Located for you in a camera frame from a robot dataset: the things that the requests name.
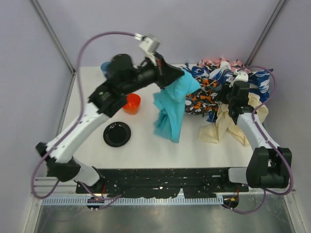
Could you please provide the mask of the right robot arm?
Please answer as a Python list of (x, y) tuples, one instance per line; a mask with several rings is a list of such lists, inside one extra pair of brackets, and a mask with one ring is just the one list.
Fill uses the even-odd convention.
[(228, 105), (229, 117), (242, 130), (253, 151), (248, 166), (229, 168), (228, 178), (251, 188), (286, 188), (292, 153), (269, 136), (249, 105), (248, 95), (249, 83), (244, 81), (224, 83), (219, 95), (219, 101)]

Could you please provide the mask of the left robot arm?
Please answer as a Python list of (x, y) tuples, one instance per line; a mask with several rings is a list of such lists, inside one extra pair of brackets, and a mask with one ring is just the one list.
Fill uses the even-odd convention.
[(107, 66), (106, 81), (88, 97), (79, 116), (52, 141), (37, 144), (36, 150), (45, 159), (51, 175), (61, 182), (75, 180), (89, 187), (98, 183), (101, 176), (97, 169), (73, 157), (80, 145), (127, 103), (128, 94), (153, 83), (164, 89), (184, 74), (158, 53), (154, 62), (145, 58), (138, 67), (128, 54), (114, 56)]

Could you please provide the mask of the turquoise cloth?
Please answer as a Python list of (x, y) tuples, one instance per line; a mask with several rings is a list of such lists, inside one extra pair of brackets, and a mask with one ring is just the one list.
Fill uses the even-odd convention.
[(184, 71), (184, 75), (172, 84), (154, 93), (154, 105), (159, 110), (154, 122), (154, 134), (179, 143), (183, 116), (185, 113), (186, 95), (200, 89), (200, 84), (192, 75)]

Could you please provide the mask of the blue white patterned cloth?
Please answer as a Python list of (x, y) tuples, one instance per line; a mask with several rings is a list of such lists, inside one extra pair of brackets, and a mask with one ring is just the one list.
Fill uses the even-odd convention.
[[(225, 82), (231, 83), (234, 79), (234, 71), (227, 69), (228, 65), (221, 65), (221, 68), (217, 68), (209, 73), (209, 71), (204, 67), (199, 67), (198, 65), (190, 65), (188, 63), (184, 64), (182, 68), (189, 72), (192, 77), (195, 78), (208, 78), (217, 80), (222, 84)], [(250, 83), (250, 93), (259, 95), (259, 100), (261, 102), (266, 101), (270, 97), (269, 87), (270, 87), (270, 74), (265, 70), (251, 72), (248, 71), (248, 83)], [(215, 122), (217, 115), (214, 119), (210, 117), (203, 117), (208, 122)]]

